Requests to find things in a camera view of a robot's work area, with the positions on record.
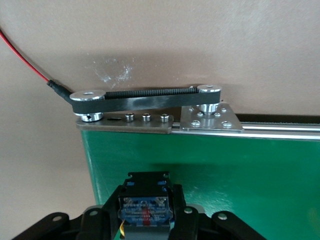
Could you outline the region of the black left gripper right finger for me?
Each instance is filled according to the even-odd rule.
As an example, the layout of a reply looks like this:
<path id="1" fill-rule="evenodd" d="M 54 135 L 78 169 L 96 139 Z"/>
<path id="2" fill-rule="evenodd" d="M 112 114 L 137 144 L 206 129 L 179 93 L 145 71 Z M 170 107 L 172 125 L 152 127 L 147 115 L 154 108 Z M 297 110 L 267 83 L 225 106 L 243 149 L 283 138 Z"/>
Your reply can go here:
<path id="1" fill-rule="evenodd" d="M 218 211 L 211 217 L 187 206 L 183 187 L 172 186 L 174 227 L 171 240 L 264 240 L 260 233 L 230 211 Z"/>

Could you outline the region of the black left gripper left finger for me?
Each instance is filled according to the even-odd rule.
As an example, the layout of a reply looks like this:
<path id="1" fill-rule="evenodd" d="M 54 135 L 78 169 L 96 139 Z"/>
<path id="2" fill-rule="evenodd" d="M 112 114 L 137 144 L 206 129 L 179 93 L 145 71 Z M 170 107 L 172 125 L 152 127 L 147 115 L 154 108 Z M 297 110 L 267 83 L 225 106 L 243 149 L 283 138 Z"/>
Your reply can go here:
<path id="1" fill-rule="evenodd" d="M 15 240 L 113 240 L 120 228 L 118 186 L 103 206 L 92 206 L 70 219 L 64 212 L 51 213 L 14 237 Z"/>

